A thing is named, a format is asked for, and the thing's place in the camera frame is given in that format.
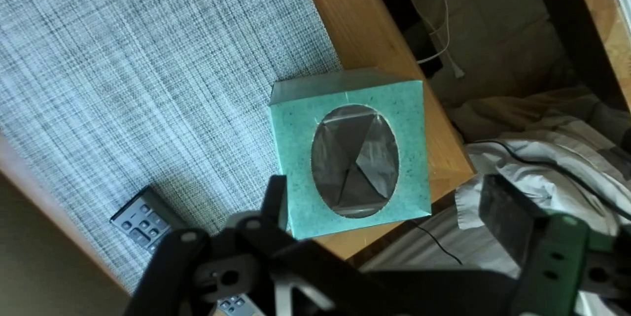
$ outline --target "wooden table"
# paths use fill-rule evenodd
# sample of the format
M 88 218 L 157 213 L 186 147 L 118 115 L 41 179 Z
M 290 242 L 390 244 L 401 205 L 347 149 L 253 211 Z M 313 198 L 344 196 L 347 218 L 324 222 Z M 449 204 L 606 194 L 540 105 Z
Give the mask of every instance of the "wooden table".
M 631 36 L 618 0 L 585 0 L 598 35 L 604 45 L 611 68 L 631 103 Z
M 346 69 L 377 66 L 392 74 L 424 79 L 403 36 L 381 0 L 314 0 Z M 424 87 L 426 142 L 432 201 L 473 176 L 462 145 L 430 87 Z M 72 223 L 68 214 L 41 189 L 29 169 L 0 137 L 0 170 L 113 280 L 111 271 Z M 386 224 L 318 239 L 341 258 L 348 258 L 398 224 Z

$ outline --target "teal tissue box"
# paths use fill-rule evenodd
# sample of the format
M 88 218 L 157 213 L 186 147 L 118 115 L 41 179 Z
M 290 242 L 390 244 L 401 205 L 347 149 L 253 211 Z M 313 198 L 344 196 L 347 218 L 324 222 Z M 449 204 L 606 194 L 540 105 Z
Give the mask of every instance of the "teal tissue box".
M 361 69 L 274 84 L 295 238 L 429 215 L 423 83 Z

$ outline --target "remote control button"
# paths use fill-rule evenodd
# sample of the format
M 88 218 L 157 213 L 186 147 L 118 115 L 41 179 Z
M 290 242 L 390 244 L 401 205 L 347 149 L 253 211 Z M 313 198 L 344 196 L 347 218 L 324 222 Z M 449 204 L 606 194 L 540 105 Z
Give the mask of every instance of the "remote control button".
M 129 237 L 131 237 L 131 239 L 134 240 L 136 244 L 139 244 L 140 246 L 146 246 L 146 244 L 148 244 L 149 241 L 151 240 L 149 239 L 149 237 L 147 237 L 147 235 L 140 232 L 140 230 L 137 228 L 131 230 L 131 232 L 129 233 Z
M 155 224 L 156 228 L 165 229 L 168 226 L 167 222 L 164 221 L 162 219 L 162 217 L 160 217 L 160 215 L 158 215 L 155 211 L 150 213 L 149 216 L 147 216 L 147 219 L 149 219 L 149 221 L 153 222 L 153 224 Z

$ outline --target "wall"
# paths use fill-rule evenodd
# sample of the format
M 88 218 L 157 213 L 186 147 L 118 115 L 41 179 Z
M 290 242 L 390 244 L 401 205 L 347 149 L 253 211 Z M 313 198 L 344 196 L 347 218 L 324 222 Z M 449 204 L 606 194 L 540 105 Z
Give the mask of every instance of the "wall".
M 129 296 L 0 175 L 0 314 L 116 316 Z

